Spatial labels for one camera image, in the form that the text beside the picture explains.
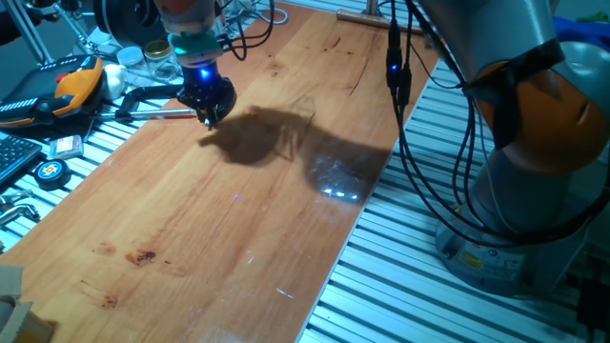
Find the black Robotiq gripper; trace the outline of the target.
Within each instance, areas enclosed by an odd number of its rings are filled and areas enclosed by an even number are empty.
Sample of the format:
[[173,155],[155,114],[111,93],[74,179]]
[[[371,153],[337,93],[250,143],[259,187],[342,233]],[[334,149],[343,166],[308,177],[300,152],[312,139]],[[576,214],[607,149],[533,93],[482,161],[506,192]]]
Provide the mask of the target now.
[[228,88],[224,78],[218,72],[215,62],[210,62],[194,68],[182,67],[183,86],[177,99],[182,104],[196,110],[200,123],[214,129],[218,122],[217,111],[228,107]]

